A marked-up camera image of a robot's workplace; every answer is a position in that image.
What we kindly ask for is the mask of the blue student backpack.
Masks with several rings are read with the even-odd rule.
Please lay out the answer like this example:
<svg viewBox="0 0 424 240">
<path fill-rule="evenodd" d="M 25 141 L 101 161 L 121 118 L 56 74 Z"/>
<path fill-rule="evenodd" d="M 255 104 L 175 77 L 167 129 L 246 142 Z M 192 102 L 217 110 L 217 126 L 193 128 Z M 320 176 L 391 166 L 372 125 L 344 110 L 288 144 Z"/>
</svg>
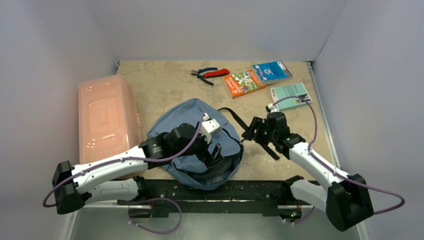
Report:
<svg viewBox="0 0 424 240">
<path fill-rule="evenodd" d="M 201 189 L 214 190 L 229 180 L 239 169 L 244 147 L 235 127 L 220 113 L 198 98 L 182 102 L 165 114 L 150 128 L 147 136 L 163 137 L 171 144 L 182 144 L 187 140 L 175 135 L 187 125 L 188 138 L 192 139 L 201 113 L 206 113 L 220 125 L 219 131 L 212 136 L 210 144 L 204 140 L 194 141 L 181 156 L 166 163 L 163 168 L 181 184 Z"/>
</svg>

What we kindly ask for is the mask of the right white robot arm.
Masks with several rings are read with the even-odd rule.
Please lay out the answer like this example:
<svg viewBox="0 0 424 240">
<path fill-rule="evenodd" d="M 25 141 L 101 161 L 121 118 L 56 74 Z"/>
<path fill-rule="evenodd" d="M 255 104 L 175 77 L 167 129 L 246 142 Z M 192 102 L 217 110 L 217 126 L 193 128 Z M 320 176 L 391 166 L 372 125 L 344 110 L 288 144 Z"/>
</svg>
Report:
<svg viewBox="0 0 424 240">
<path fill-rule="evenodd" d="M 325 212 L 339 231 L 359 224 L 374 215 L 374 208 L 365 179 L 350 175 L 316 153 L 297 133 L 292 133 L 282 112 L 268 113 L 266 118 L 254 117 L 244 128 L 242 138 L 261 146 L 273 144 L 275 150 L 302 167 L 318 185 L 292 177 L 281 189 L 280 196 L 288 204 L 305 201 Z"/>
</svg>

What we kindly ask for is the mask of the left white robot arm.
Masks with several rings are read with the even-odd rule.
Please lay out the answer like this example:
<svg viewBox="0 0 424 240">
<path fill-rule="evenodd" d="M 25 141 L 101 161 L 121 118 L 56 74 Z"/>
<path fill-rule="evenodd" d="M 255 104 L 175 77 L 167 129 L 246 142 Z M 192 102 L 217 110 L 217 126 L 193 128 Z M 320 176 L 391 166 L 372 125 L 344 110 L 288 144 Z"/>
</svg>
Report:
<svg viewBox="0 0 424 240">
<path fill-rule="evenodd" d="M 91 163 L 71 165 L 60 162 L 52 178 L 52 194 L 59 215 L 75 212 L 87 204 L 107 201 L 134 201 L 146 203 L 149 191 L 137 179 L 116 181 L 125 175 L 144 172 L 168 165 L 173 159 L 196 156 L 207 167 L 220 159 L 221 146 L 216 144 L 212 153 L 208 148 L 212 137 L 221 130 L 215 120 L 198 122 L 196 126 L 182 123 L 170 132 L 163 132 L 129 150 Z"/>
</svg>

